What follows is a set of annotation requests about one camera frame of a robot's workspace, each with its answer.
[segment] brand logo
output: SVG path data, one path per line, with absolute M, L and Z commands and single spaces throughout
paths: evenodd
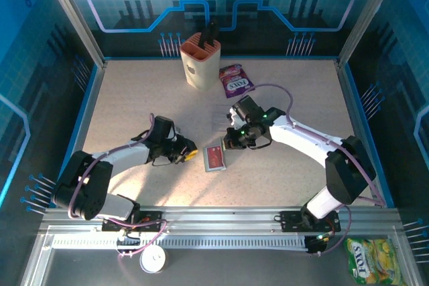
M 351 246 L 353 248 L 353 254 L 355 256 L 358 275 L 362 278 L 368 278 L 369 267 L 367 264 L 367 259 L 365 258 L 365 254 L 363 254 L 362 244 L 360 244 L 359 242 L 352 242 Z
M 227 85 L 227 90 L 236 90 L 241 87 L 245 87 L 249 84 L 249 81 L 245 78 L 242 78 L 240 80 L 236 80 L 235 82 L 231 82 Z

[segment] gray floor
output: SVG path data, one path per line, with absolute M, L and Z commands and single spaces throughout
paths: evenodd
M 165 271 L 147 274 L 139 255 L 115 251 L 56 251 L 44 286 L 353 286 L 347 254 L 323 258 L 285 251 L 169 250 Z
M 254 84 L 288 87 L 297 121 L 330 135 L 353 134 L 333 61 L 221 60 L 221 66 L 235 63 L 243 65 Z M 285 110 L 289 102 L 278 89 L 260 88 L 251 95 L 265 109 Z M 324 169 L 285 145 L 226 151 L 226 171 L 204 171 L 202 148 L 225 135 L 226 125 L 213 126 L 213 115 L 226 114 L 237 100 L 226 99 L 221 82 L 207 92 L 188 85 L 180 60 L 110 61 L 84 150 L 124 144 L 149 127 L 153 112 L 171 118 L 200 153 L 185 164 L 127 170 L 111 180 L 111 193 L 158 206 L 302 205 L 325 185 Z

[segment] purple snack bag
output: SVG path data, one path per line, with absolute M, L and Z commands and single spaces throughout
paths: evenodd
M 219 70 L 219 78 L 222 81 L 227 98 L 241 95 L 253 87 L 253 83 L 247 77 L 240 64 L 221 68 Z

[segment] mounting plate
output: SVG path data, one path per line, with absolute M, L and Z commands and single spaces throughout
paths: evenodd
M 135 222 L 144 223 L 146 221 L 153 221 L 157 219 L 161 219 L 162 212 L 161 211 L 140 211 L 138 214 L 138 218 L 135 219 Z M 114 224 L 108 220 L 103 221 L 103 226 L 101 231 L 120 231 L 123 227 Z M 150 226 L 145 227 L 137 227 L 132 229 L 134 232 L 159 232 L 161 229 L 161 224 L 152 224 Z
M 335 232 L 341 231 L 338 214 L 332 211 L 326 216 L 325 220 L 315 224 L 313 228 L 304 225 L 301 211 L 281 211 L 274 220 L 282 226 L 282 232 L 330 232 L 331 225 Z

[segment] enclosure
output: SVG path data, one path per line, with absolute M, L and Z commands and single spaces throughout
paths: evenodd
M 286 86 L 297 121 L 362 140 L 386 207 L 354 202 L 349 236 L 392 239 L 407 284 L 427 284 L 429 0 L 0 0 L 0 6 L 0 247 L 8 254 L 2 285 L 354 284 L 344 247 L 317 259 L 244 246 L 253 239 L 301 240 L 281 232 L 272 217 L 299 210 L 326 175 L 279 143 L 227 150 L 225 171 L 204 171 L 202 150 L 225 136 L 225 115 L 239 97 L 226 98 L 221 82 L 206 92 L 187 84 L 179 48 L 212 20 L 219 25 L 220 67 L 241 64 L 254 84 Z M 285 110 L 289 102 L 277 89 L 251 96 L 264 109 Z M 164 246 L 189 242 L 166 246 L 170 263 L 158 275 L 141 271 L 138 258 L 117 258 L 111 235 L 97 232 L 102 220 L 68 219 L 40 198 L 46 187 L 37 181 L 54 184 L 75 151 L 128 142 L 150 127 L 150 113 L 172 119 L 199 150 L 184 164 L 132 167 L 109 184 L 109 193 L 165 214 Z M 361 195 L 374 197 L 369 188 Z M 347 213 L 339 216 L 346 226 Z M 226 249 L 217 244 L 223 238 L 244 243 Z M 212 244 L 195 246 L 197 239 Z

